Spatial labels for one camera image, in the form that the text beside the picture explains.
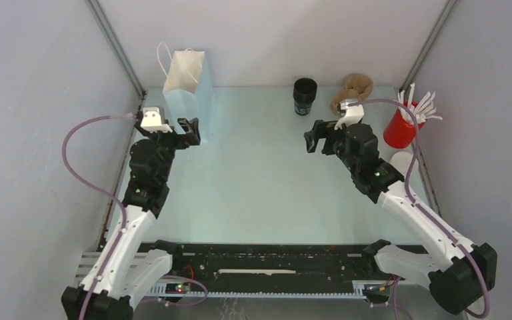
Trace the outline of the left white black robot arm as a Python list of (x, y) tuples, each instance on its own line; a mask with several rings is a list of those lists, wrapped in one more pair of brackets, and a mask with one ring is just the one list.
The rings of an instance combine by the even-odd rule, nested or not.
[(164, 123), (153, 128), (142, 117), (135, 127), (144, 136), (130, 149), (129, 181), (122, 200), (113, 197), (121, 214), (90, 272), (77, 287), (67, 287), (61, 303), (68, 319), (132, 319), (146, 292), (163, 276), (177, 277), (181, 256), (170, 249), (151, 249), (131, 268), (143, 238), (156, 222), (169, 194), (167, 185), (178, 150), (201, 142), (196, 118), (177, 120), (182, 133)]

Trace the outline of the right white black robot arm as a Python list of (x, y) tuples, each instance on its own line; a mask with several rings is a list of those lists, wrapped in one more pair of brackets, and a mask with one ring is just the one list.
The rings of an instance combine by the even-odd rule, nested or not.
[(357, 190), (399, 218), (426, 251), (416, 254), (379, 240), (361, 260), (365, 276), (377, 279), (389, 273), (402, 277), (428, 289), (437, 304), (453, 315), (483, 299), (479, 317), (488, 316), (496, 250), (488, 243), (474, 244), (414, 194), (405, 177), (380, 157), (378, 138), (369, 125), (355, 123), (337, 129), (333, 121), (317, 120), (304, 139), (308, 153), (315, 152), (324, 139), (322, 154), (336, 156), (349, 170)]

